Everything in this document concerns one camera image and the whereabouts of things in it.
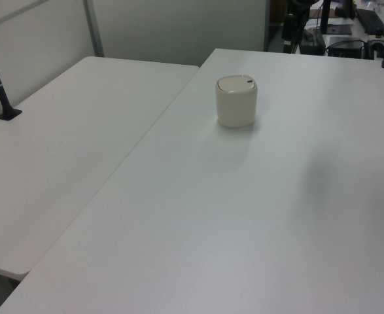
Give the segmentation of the dark robot gripper body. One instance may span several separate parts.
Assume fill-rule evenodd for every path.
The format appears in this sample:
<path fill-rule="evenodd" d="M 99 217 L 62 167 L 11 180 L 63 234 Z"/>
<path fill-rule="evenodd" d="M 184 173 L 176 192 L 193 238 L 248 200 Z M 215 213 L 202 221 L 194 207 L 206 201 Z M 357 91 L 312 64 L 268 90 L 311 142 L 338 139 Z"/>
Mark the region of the dark robot gripper body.
<path fill-rule="evenodd" d="M 290 0 L 287 4 L 287 13 L 283 21 L 282 39 L 284 41 L 293 41 L 298 33 L 305 28 L 309 19 L 312 1 L 308 0 Z"/>

